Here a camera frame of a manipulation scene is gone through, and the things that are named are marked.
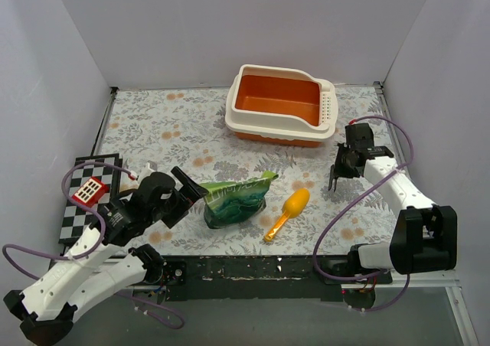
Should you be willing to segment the yellow plastic litter scoop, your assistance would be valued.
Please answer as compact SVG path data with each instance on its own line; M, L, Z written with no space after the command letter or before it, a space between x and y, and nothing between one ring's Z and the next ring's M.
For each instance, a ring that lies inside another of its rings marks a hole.
M295 191L284 203L282 215L264 236L265 242L271 242L288 220L298 217L309 202L310 193L306 188Z

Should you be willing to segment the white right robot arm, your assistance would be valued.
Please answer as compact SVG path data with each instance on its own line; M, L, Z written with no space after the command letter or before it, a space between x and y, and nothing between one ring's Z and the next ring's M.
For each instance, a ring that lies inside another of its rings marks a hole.
M457 262L457 214L426 197L397 169L394 154L374 143L367 123L345 128L346 141L338 144L331 167L329 188L339 178L365 178L396 216L392 237L387 242L354 245L342 275L364 282L374 271L393 269L400 274L428 273L454 269Z

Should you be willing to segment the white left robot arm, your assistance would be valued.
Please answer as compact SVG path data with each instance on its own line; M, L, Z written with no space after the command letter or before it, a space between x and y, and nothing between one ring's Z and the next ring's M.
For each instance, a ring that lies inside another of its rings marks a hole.
M55 258L32 285L11 290L3 298L33 344L56 344L83 314L127 286L160 282L164 260L149 244L130 250L109 269L99 267L156 222L172 228L208 193L179 167L170 174L147 168L129 177L138 182L136 189L118 193L94 212L96 221L66 255Z

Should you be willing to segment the green cat litter bag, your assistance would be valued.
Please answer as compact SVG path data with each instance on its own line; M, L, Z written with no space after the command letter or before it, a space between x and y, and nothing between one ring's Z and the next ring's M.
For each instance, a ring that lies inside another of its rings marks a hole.
M266 194L279 175L265 171L258 178L246 181L202 183L207 189L204 197L204 221L210 229L241 224L266 208Z

